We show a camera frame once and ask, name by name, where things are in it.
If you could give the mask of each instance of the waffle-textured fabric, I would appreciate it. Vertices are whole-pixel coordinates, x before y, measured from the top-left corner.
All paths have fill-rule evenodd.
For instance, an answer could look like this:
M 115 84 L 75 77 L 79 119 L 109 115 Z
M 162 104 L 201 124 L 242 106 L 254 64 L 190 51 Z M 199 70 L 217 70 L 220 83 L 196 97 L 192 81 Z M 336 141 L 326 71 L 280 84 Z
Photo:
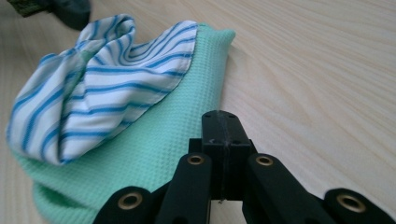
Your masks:
M 113 138 L 178 85 L 197 26 L 182 21 L 135 44 L 129 15 L 90 23 L 74 48 L 41 59 L 13 106 L 8 145 L 61 165 Z
M 112 140 L 64 166 L 14 153 L 34 181 L 34 200 L 50 223 L 92 223 L 117 190 L 154 191 L 168 182 L 190 138 L 201 136 L 201 116 L 218 109 L 234 31 L 198 26 L 191 66 L 162 101 Z

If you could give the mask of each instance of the striped cloth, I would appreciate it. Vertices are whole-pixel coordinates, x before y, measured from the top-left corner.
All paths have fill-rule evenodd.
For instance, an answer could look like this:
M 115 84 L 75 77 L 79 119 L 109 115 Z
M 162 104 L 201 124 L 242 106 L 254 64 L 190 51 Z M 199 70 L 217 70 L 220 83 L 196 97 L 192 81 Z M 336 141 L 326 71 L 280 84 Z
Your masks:
M 18 94 L 7 126 L 23 156 L 66 164 L 133 124 L 180 82 L 190 67 L 197 24 L 182 21 L 134 43 L 128 15 L 90 23 L 74 48 L 50 54 Z

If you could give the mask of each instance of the wood grain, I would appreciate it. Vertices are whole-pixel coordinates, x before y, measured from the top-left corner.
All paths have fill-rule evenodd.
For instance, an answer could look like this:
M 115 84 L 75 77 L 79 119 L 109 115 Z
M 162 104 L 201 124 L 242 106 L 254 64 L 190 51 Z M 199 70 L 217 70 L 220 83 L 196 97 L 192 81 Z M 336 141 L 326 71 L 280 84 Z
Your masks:
M 221 109 L 308 191 L 353 189 L 396 218 L 395 1 L 92 1 L 93 20 L 119 13 L 135 17 L 138 42 L 182 20 L 234 29 Z M 0 223 L 45 223 L 4 129 L 38 60 L 78 32 L 6 1 L 0 18 Z M 212 223 L 243 223 L 240 204 L 212 204 Z

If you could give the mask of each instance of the mint green cloth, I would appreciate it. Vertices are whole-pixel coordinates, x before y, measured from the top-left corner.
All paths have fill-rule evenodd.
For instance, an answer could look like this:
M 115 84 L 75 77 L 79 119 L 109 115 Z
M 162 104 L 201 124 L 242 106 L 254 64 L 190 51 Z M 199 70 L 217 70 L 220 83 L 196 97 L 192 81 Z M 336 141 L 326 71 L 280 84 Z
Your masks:
M 34 180 L 38 211 L 51 223 L 92 223 L 117 190 L 154 191 L 171 180 L 201 116 L 218 109 L 228 49 L 235 34 L 200 24 L 191 67 L 174 91 L 134 125 L 80 159 L 59 167 L 16 155 Z

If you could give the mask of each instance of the white fabric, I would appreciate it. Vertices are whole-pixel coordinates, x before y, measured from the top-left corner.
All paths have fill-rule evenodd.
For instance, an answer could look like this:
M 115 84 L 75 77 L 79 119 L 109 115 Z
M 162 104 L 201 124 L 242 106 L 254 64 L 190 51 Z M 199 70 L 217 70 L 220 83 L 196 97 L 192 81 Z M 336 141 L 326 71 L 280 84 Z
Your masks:
M 43 57 L 22 88 L 7 127 L 10 147 L 59 165 L 114 137 L 177 86 L 196 31 L 183 21 L 135 44 L 128 15 L 90 23 L 73 49 Z

